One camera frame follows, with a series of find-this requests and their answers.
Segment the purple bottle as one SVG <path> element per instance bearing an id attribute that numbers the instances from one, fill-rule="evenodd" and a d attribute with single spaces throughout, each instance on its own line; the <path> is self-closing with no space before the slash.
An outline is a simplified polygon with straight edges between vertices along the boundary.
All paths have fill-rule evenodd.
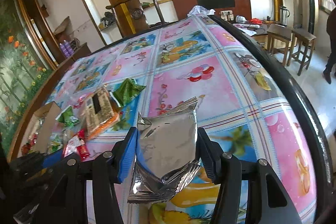
<path id="1" fill-rule="evenodd" d="M 70 56 L 72 56 L 74 54 L 74 50 L 72 49 L 70 43 L 66 40 L 64 40 L 64 46 L 67 50 L 67 52 L 69 53 Z"/>
<path id="2" fill-rule="evenodd" d="M 70 54 L 69 54 L 69 52 L 67 51 L 67 49 L 66 49 L 66 47 L 65 47 L 64 44 L 60 43 L 60 44 L 59 44 L 59 47 L 60 47 L 60 50 L 62 51 L 62 53 L 64 54 L 64 56 L 65 56 L 66 58 L 70 57 Z"/>

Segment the red snack packet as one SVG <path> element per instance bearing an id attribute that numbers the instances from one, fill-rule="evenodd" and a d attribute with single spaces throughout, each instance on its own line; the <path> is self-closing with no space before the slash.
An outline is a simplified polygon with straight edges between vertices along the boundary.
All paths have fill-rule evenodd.
<path id="1" fill-rule="evenodd" d="M 84 161 L 90 155 L 85 142 L 84 129 L 79 130 L 63 148 L 63 157 L 67 157 L 72 153 L 78 154 L 81 161 Z"/>

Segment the green pea snack packet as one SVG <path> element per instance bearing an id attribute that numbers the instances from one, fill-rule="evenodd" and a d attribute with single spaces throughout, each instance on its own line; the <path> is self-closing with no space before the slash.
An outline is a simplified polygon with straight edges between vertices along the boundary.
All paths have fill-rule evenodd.
<path id="1" fill-rule="evenodd" d="M 59 134 L 52 135 L 47 145 L 47 154 L 50 155 L 62 148 L 63 148 L 63 136 Z"/>

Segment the brown cardboard box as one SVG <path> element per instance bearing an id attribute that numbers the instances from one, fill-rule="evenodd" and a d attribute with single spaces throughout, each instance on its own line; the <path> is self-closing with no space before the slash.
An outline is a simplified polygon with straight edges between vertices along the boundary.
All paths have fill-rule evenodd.
<path id="1" fill-rule="evenodd" d="M 56 102 L 50 102 L 33 113 L 19 146 L 19 157 L 35 151 L 47 152 L 53 130 L 58 127 L 56 118 L 60 112 Z"/>

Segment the white plastic bag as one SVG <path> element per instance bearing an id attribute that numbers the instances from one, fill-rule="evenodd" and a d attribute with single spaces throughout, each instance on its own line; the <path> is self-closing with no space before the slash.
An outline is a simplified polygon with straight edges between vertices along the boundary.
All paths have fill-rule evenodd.
<path id="1" fill-rule="evenodd" d="M 188 17 L 190 16 L 193 16 L 193 15 L 214 15 L 215 14 L 215 10 L 214 9 L 206 9 L 205 7 L 203 6 L 199 6 L 199 5 L 196 5 L 194 6 L 187 14 Z"/>

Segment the orange seaweed cracker pack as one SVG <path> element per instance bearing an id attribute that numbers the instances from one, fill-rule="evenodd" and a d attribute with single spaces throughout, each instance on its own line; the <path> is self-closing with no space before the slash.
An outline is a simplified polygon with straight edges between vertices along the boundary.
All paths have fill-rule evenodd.
<path id="1" fill-rule="evenodd" d="M 120 121 L 120 108 L 104 86 L 87 96 L 84 106 L 87 140 L 96 138 Z"/>

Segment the wooden stool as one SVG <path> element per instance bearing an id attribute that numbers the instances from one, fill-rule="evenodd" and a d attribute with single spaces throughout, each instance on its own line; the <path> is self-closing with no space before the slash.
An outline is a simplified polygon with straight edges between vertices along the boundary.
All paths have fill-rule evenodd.
<path id="1" fill-rule="evenodd" d="M 286 61 L 288 58 L 288 53 L 290 50 L 290 46 L 292 44 L 292 32 L 291 29 L 288 27 L 280 26 L 278 24 L 271 24 L 267 29 L 267 51 L 271 55 L 275 54 L 276 52 L 280 52 L 283 54 L 282 65 L 286 65 Z M 284 43 L 284 46 L 280 48 L 276 47 L 275 40 L 278 40 Z"/>
<path id="2" fill-rule="evenodd" d="M 291 61 L 299 63 L 297 75 L 300 76 L 303 69 L 308 70 L 315 48 L 316 36 L 303 28 L 292 29 L 293 41 L 290 46 L 287 66 Z"/>

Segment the person in maroon jacket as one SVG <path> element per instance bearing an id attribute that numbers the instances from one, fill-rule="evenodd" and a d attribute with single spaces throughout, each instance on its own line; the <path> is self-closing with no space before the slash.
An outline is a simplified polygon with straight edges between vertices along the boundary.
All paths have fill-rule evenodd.
<path id="1" fill-rule="evenodd" d="M 335 65 L 335 59 L 336 59 L 336 49 L 335 49 L 335 40 L 336 40 L 336 8 L 334 8 L 328 19 L 327 19 L 327 25 L 326 25 L 326 32 L 329 35 L 330 38 L 330 48 L 331 53 L 328 57 L 328 61 L 325 67 L 325 70 L 323 71 L 323 77 L 325 78 L 326 82 L 328 84 L 331 84 L 331 76 L 330 73 L 333 69 L 333 66 Z"/>

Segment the floral wall mural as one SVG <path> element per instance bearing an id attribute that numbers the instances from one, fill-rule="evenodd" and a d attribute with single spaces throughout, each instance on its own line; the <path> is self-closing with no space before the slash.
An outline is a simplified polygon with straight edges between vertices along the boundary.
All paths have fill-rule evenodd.
<path id="1" fill-rule="evenodd" d="M 5 155 L 30 100 L 51 72 L 33 48 L 17 0 L 1 0 L 1 145 Z"/>

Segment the wooden chair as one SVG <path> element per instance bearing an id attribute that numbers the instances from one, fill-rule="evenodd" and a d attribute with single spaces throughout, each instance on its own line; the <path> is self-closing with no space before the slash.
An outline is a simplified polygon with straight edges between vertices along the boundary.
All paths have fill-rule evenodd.
<path id="1" fill-rule="evenodd" d="M 152 1 L 153 6 L 155 7 L 159 16 L 159 24 L 165 24 L 166 22 L 159 7 L 158 1 Z M 116 3 L 106 6 L 105 8 L 112 11 L 122 37 L 150 29 L 150 24 L 147 22 L 145 13 L 139 0 L 117 0 Z"/>

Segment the steel kettle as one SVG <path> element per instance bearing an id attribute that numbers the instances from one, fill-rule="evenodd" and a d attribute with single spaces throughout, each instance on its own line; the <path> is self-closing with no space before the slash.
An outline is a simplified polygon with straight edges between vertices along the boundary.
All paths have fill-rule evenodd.
<path id="1" fill-rule="evenodd" d="M 287 26 L 288 18 L 290 16 L 290 11 L 285 6 L 280 6 L 279 12 L 280 12 L 280 24 L 282 26 Z"/>

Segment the dark green snack packet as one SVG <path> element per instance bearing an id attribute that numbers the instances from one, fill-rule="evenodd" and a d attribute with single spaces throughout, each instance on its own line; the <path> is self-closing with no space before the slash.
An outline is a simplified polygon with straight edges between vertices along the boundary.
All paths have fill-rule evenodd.
<path id="1" fill-rule="evenodd" d="M 125 79 L 116 90 L 109 94 L 117 106 L 122 108 L 136 99 L 145 88 L 145 85 L 138 84 L 135 79 Z"/>

